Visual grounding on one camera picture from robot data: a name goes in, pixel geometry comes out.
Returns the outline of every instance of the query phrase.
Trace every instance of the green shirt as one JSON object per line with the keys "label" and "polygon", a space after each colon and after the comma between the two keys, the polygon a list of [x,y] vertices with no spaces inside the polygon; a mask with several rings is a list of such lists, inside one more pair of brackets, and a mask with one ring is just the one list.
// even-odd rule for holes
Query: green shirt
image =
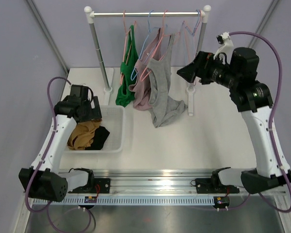
{"label": "green shirt", "polygon": [[138,60],[133,25],[130,26],[130,33],[129,33],[129,37],[128,37],[128,44],[127,44],[127,50],[125,53],[124,61],[127,60],[128,55],[129,55],[129,57],[128,57],[127,65],[125,62],[122,62],[122,64],[121,64],[120,71],[121,71],[121,73],[124,74],[124,78],[123,78],[122,85],[118,89],[117,97],[115,100],[116,105],[122,105],[123,107],[126,107],[131,101],[135,100],[135,93],[129,91],[129,89],[128,89],[129,85],[133,85],[137,81],[137,79],[134,79],[134,81],[132,81],[130,79],[131,73],[133,72],[134,66]]}

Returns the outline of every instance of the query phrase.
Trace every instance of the gray wall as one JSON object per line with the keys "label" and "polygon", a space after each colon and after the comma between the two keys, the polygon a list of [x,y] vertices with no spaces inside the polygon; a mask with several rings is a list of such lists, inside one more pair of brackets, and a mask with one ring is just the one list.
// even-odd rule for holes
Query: gray wall
{"label": "gray wall", "polygon": [[[280,3],[263,36],[273,43],[282,60],[282,94],[275,122],[281,146],[291,165],[291,0]],[[258,42],[257,53],[260,57],[258,78],[271,88],[273,99],[275,99],[278,80],[275,56],[262,41]]]}
{"label": "gray wall", "polygon": [[[151,10],[195,11],[204,5],[211,5],[212,11],[203,49],[213,51],[217,47],[216,35],[226,31],[254,31],[263,17],[271,0],[34,0],[48,29],[69,67],[99,67],[84,7],[89,5],[94,11],[102,12],[149,12]],[[170,17],[167,33],[180,30],[185,18]],[[196,19],[186,18],[191,27]],[[147,35],[146,18],[127,18],[129,26],[137,20],[137,51]],[[152,26],[161,26],[162,18],[151,18]],[[96,18],[96,30],[101,45],[102,56],[107,67],[119,67],[123,57],[124,26],[122,18]],[[246,45],[248,37],[238,37],[235,43]],[[177,43],[173,49],[172,65],[184,65],[183,45]]]}
{"label": "gray wall", "polygon": [[[51,120],[47,83],[63,75],[24,0],[0,0],[0,233],[15,223],[22,167],[36,157]],[[55,83],[58,100],[62,83]]]}

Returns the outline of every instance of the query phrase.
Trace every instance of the white plastic bin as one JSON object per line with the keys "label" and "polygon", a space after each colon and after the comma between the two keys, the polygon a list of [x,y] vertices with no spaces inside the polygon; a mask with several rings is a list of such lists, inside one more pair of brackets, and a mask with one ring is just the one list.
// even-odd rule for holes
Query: white plastic bin
{"label": "white plastic bin", "polygon": [[123,106],[101,105],[102,122],[110,135],[107,138],[102,150],[70,150],[68,146],[66,153],[91,154],[91,153],[116,153],[123,149],[125,137],[125,108]]}

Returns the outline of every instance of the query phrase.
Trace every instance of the white table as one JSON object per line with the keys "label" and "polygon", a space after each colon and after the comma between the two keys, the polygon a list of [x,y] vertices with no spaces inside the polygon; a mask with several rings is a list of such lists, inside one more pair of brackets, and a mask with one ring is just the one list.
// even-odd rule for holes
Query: white table
{"label": "white table", "polygon": [[[186,82],[172,67],[170,96],[187,102]],[[110,105],[115,104],[119,88],[119,68],[114,69]],[[68,79],[74,84],[86,84],[102,103],[103,80],[99,68],[72,68]],[[60,169],[85,167],[90,169],[216,169],[252,168],[255,154],[245,122],[230,100],[228,89],[212,83],[196,85],[195,115],[187,111],[180,119],[155,129],[148,111],[138,111],[129,104],[126,110],[126,138],[119,153],[64,153]],[[68,85],[63,96],[69,93]]]}

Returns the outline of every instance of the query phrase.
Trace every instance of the gray shirt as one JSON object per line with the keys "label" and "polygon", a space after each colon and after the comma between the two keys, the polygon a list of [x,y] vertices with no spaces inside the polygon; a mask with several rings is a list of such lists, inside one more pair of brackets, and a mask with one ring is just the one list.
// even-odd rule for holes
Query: gray shirt
{"label": "gray shirt", "polygon": [[155,128],[173,123],[187,109],[187,105],[183,100],[174,100],[168,96],[171,76],[171,52],[174,39],[175,35],[173,34],[170,36],[167,52],[160,61],[151,58],[146,66],[152,71],[149,74],[151,84],[149,104],[152,108],[149,111]]}

